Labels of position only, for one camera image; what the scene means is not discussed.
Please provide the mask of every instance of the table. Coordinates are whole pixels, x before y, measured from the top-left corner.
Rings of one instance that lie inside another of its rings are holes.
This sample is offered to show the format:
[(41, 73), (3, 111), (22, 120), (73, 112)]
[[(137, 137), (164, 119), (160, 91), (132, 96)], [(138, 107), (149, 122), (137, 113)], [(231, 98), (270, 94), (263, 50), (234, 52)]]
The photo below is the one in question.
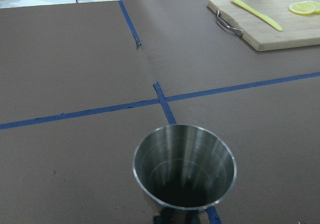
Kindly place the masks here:
[(132, 158), (168, 124), (156, 82), (179, 124), (213, 131), (235, 156), (223, 223), (317, 223), (319, 46), (257, 52), (207, 3), (0, 10), (2, 223), (152, 223)]

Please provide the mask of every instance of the cutting board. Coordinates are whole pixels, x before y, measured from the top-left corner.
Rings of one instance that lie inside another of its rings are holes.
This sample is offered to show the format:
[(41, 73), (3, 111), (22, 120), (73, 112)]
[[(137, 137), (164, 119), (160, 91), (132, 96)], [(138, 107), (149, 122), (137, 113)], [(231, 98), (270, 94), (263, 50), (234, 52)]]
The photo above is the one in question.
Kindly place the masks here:
[(289, 5), (296, 2), (320, 0), (242, 0), (276, 22), (283, 31), (277, 31), (269, 24), (235, 5), (231, 0), (209, 0), (208, 7), (231, 26), (243, 30), (242, 38), (257, 51), (320, 45), (320, 14), (297, 15), (289, 11)]

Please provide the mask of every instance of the yellow plastic knife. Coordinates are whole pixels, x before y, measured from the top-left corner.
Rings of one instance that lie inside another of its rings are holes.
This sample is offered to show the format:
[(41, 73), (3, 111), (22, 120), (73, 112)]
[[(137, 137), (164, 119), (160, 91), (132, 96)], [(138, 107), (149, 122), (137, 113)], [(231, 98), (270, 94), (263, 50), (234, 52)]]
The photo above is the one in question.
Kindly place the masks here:
[(243, 9), (246, 9), (247, 11), (251, 12), (252, 14), (256, 15), (258, 18), (261, 18), (264, 20), (266, 23), (268, 23), (270, 26), (272, 26), (274, 29), (277, 31), (283, 31), (282, 27), (271, 17), (262, 14), (255, 9), (253, 9), (251, 6), (248, 4), (244, 3), (242, 0), (231, 0), (234, 4), (238, 5), (239, 7), (242, 7)]

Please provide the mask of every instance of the lemon slice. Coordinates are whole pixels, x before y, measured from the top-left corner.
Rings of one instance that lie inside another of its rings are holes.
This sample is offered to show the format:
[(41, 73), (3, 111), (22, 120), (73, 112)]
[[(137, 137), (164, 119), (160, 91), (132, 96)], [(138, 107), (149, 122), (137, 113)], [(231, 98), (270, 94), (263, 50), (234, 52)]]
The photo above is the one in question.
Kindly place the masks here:
[(289, 6), (290, 12), (298, 15), (310, 15), (315, 13), (316, 7), (309, 2), (296, 2)]
[(310, 3), (315, 6), (315, 12), (314, 13), (320, 13), (320, 3), (312, 0), (306, 0), (304, 3)]

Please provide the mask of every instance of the metal handle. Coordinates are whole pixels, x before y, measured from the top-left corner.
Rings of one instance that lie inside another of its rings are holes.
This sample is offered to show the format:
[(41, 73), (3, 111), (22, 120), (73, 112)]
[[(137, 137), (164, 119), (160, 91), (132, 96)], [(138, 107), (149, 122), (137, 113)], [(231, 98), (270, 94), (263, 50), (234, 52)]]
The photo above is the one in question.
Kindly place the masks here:
[(237, 28), (233, 28), (232, 26), (228, 25), (226, 23), (225, 20), (223, 20), (221, 17), (220, 17), (221, 13), (220, 13), (220, 10), (217, 9), (216, 10), (216, 19), (217, 21), (226, 29), (234, 32), (238, 37), (242, 37), (244, 35), (244, 30), (241, 30), (241, 29), (237, 29)]

